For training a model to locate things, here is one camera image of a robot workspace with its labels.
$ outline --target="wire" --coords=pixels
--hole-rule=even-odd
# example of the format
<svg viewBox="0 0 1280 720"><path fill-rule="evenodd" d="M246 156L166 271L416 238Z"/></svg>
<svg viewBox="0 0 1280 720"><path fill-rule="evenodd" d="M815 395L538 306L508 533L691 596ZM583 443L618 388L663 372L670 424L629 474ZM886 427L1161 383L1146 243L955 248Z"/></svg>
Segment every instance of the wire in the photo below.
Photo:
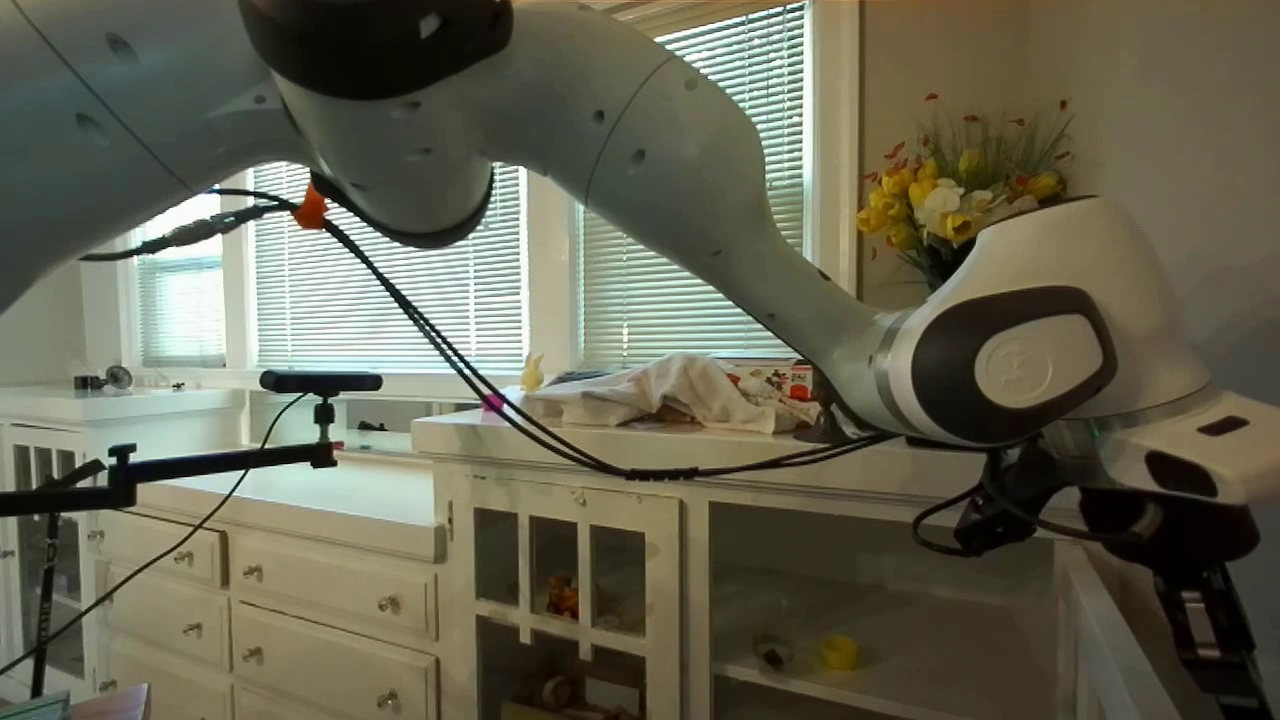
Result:
<svg viewBox="0 0 1280 720"><path fill-rule="evenodd" d="M916 515L913 515L913 541L916 541L922 547L931 547L931 552L944 552L944 556L979 556L976 547L942 545L942 541L926 537L926 524L930 524L931 515L942 515L942 514L963 504L963 500L971 500L976 489L979 489L979 484L971 484L967 491L949 497L949 500L930 504L926 514L916 514Z"/></svg>
<svg viewBox="0 0 1280 720"><path fill-rule="evenodd" d="M1146 545L1147 537L1146 533L1092 533L1092 530L1072 530L1072 524L1057 524L1057 519L1045 519L1045 515L1034 515L1026 508L1017 508L1012 497L1004 497L1004 489L991 484L991 477L983 474L979 489L1017 519L1026 524L1037 524L1045 533L1057 533L1057 537L1072 537L1072 541L1085 541L1085 545Z"/></svg>
<svg viewBox="0 0 1280 720"><path fill-rule="evenodd" d="M263 439L256 447L270 447L278 438L278 424L303 400L308 392L293 395L270 424ZM24 659L33 659L39 650L57 643L62 636L70 636L85 615L94 615L97 607L105 607L116 592L125 592L132 580L140 580L148 567L157 567L166 556L181 552L196 533L205 533L214 524L217 514L226 514L232 504L232 497L239 491L239 484L247 482L253 467L246 467L232 489L181 537L173 541L166 552L157 552L152 562L146 562L140 567L132 567L127 575L121 575L110 592L99 592L94 606L85 606L76 615L70 615L62 628L51 628L50 636L38 636L27 651L21 651L18 659L8 659L0 670L0 676L8 676L12 670L21 670Z"/></svg>
<svg viewBox="0 0 1280 720"><path fill-rule="evenodd" d="M278 197L278 192L253 192L253 188L214 188L221 197L253 197L260 199L256 208L263 212L295 212L300 205ZM773 456L773 461L756 461L756 465L730 465L730 467L619 467L608 465L592 451L583 451L579 443L563 439L560 434L554 434L549 424L540 424L538 418L527 418L519 406L513 406L437 325L429 311L421 311L400 286L376 266L367 262L367 254L335 223L324 221L320 223L383 293L387 300L404 311L404 322L441 353L441 359L474 388L474 395L494 408L497 418L506 418L519 438L527 438L534 443L540 443L543 451L579 465L587 474L600 477L619 477L619 482L708 482L708 477L731 477L731 474L769 474L769 467L805 467L805 465L826 465L873 443L886 443L888 438L856 438L850 443L833 443L833 447L805 447L805 451L790 451L790 456Z"/></svg>

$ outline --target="shelf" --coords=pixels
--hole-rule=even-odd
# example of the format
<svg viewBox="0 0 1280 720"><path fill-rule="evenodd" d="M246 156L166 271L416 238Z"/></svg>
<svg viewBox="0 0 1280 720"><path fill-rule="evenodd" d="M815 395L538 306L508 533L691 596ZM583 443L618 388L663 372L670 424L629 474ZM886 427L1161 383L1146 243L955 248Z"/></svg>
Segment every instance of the shelf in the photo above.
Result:
<svg viewBox="0 0 1280 720"><path fill-rule="evenodd" d="M497 606L497 599L477 599L477 615L494 621L494 626L508 626L508 628L527 628L527 631L540 631L540 636L583 640L583 643L629 651L629 655L645 655L647 651L645 636L629 636L629 631L614 631L614 628L587 628L587 626L577 626L577 621L563 621L563 615L519 612L519 607Z"/></svg>
<svg viewBox="0 0 1280 720"><path fill-rule="evenodd" d="M730 651L716 651L716 676L913 720L1053 718L1057 655L1021 628L1009 606L894 588L850 588L843 596L835 612L810 612L810 599L790 612L805 615L784 631L795 651L792 670L766 670L754 636L737 631L726 640ZM835 631L862 650L852 673L815 670L815 650Z"/></svg>

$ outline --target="cloth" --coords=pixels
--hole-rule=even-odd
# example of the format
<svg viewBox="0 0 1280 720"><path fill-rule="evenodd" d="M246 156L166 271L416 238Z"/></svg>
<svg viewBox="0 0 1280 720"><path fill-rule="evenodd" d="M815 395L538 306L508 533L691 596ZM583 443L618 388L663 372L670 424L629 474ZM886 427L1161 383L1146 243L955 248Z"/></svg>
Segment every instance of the cloth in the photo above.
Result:
<svg viewBox="0 0 1280 720"><path fill-rule="evenodd" d="M795 418L773 370L746 372L708 358L670 358L631 372L549 383L527 392L519 408L569 427L658 421L750 438L792 427Z"/></svg>

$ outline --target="drawer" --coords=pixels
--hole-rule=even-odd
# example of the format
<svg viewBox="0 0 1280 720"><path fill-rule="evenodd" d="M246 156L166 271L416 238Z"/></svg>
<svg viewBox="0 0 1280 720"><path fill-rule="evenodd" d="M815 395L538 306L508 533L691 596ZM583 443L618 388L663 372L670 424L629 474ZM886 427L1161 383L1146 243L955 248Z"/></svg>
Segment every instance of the drawer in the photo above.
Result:
<svg viewBox="0 0 1280 720"><path fill-rule="evenodd" d="M278 692L235 687L235 720L342 720L342 718L320 712L320 707L303 707L303 706L285 702Z"/></svg>
<svg viewBox="0 0 1280 720"><path fill-rule="evenodd" d="M157 720L232 720L232 679L148 643L110 640L110 683L152 683Z"/></svg>
<svg viewBox="0 0 1280 720"><path fill-rule="evenodd" d="M166 575L140 575L110 606L111 636L132 636L181 651L189 659L229 664L229 596L214 596Z"/></svg>
<svg viewBox="0 0 1280 720"><path fill-rule="evenodd" d="M152 515L105 514L105 562L121 565L125 571L140 567L146 562L160 556L177 541L189 537L189 524L167 524ZM209 588L229 586L229 541L217 530L200 530L183 547L166 556L157 567L160 575L183 575Z"/></svg>
<svg viewBox="0 0 1280 720"><path fill-rule="evenodd" d="M437 720L437 655L235 606L232 664L317 707L360 720Z"/></svg>
<svg viewBox="0 0 1280 720"><path fill-rule="evenodd" d="M437 571L367 552L246 537L232 547L239 596L320 612L382 636L437 640Z"/></svg>

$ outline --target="cabinet door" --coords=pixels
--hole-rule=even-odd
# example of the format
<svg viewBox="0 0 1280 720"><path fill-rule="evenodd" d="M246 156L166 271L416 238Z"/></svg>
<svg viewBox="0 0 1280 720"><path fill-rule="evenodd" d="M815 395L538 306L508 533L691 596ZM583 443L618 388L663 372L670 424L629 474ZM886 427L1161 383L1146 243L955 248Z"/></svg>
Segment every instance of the cabinet door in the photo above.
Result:
<svg viewBox="0 0 1280 720"><path fill-rule="evenodd" d="M469 718L499 718L527 679L557 676L579 676L583 706L618 687L647 718L682 718L682 500L477 474L469 504Z"/></svg>
<svg viewBox="0 0 1280 720"><path fill-rule="evenodd" d="M437 655L235 606L235 676L360 720L431 720Z"/></svg>

